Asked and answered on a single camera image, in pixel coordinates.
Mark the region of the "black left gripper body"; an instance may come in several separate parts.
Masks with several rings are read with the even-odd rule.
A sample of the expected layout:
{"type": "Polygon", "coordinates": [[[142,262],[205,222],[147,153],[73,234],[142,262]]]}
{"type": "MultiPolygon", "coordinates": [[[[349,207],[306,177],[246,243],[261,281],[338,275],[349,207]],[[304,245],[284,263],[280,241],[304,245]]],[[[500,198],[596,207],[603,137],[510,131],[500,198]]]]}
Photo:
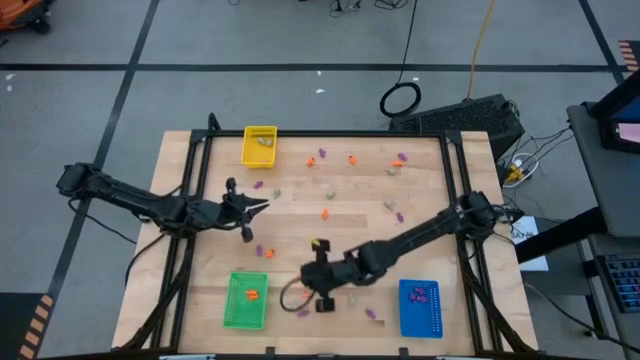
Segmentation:
{"type": "Polygon", "coordinates": [[[225,231],[239,228],[243,242],[249,243],[253,240],[253,232],[249,224],[242,223],[242,215],[251,206],[239,206],[235,202],[237,194],[244,194],[238,193],[236,187],[236,180],[233,177],[228,178],[225,183],[226,193],[222,195],[221,203],[203,202],[200,210],[204,221],[200,228],[225,231]]]}

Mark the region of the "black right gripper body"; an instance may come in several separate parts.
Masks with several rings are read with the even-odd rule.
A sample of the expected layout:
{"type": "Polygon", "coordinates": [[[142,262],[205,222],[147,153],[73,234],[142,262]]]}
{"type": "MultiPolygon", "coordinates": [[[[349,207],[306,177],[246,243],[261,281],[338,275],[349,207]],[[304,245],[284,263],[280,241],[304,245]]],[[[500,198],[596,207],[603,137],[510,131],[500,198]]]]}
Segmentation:
{"type": "Polygon", "coordinates": [[[314,239],[311,242],[315,260],[304,264],[300,269],[301,282],[312,292],[319,295],[315,302],[318,313],[335,311],[335,300],[329,293],[347,283],[353,283],[360,276],[360,269],[354,256],[348,254],[341,261],[330,262],[330,242],[314,239]]]}

